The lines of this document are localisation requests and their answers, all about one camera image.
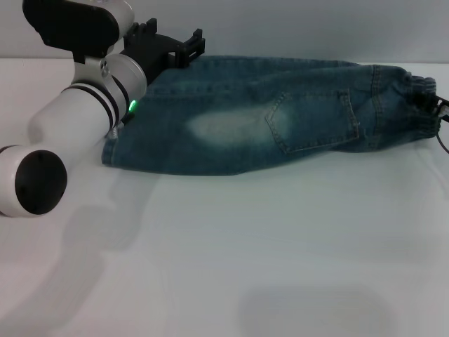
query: green led light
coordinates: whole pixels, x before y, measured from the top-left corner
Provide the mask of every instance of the green led light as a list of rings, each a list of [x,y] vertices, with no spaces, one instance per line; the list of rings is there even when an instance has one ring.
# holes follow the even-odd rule
[[[131,104],[130,104],[130,106],[129,106],[129,112],[133,112],[134,111],[134,109],[135,109],[135,106],[137,105],[138,103],[137,103],[137,101],[133,101],[133,102],[131,102]]]

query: white wall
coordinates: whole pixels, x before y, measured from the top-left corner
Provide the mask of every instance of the white wall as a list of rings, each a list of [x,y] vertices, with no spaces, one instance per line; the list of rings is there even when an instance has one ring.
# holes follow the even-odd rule
[[[27,24],[21,0],[0,1],[1,57],[61,57]],[[366,62],[449,62],[448,0],[129,0],[136,19],[208,54]]]

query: white table surface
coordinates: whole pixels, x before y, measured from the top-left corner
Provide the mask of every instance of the white table surface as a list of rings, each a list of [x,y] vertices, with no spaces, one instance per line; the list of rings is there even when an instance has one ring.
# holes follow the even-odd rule
[[[449,97],[449,65],[402,66]],[[72,74],[0,60],[0,147]],[[0,337],[449,336],[435,139],[228,178],[105,168],[101,149],[51,214],[0,218]]]

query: blue denim jeans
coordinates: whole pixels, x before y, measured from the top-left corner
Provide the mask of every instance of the blue denim jeans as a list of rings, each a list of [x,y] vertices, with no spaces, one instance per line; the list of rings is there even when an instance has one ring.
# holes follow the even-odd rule
[[[433,79],[399,67],[202,57],[165,71],[108,140],[105,165],[233,175],[323,151],[370,152],[434,137]]]

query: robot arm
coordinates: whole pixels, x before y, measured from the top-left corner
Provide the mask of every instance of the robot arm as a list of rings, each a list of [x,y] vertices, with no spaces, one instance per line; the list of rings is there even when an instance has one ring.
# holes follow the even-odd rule
[[[130,107],[168,68],[185,68],[204,53],[202,31],[187,42],[157,34],[157,22],[134,23],[122,0],[24,0],[43,42],[71,51],[72,85],[30,121],[31,146],[0,149],[0,212],[34,217],[54,209],[75,163],[129,120]],[[125,49],[109,55],[124,38]]]

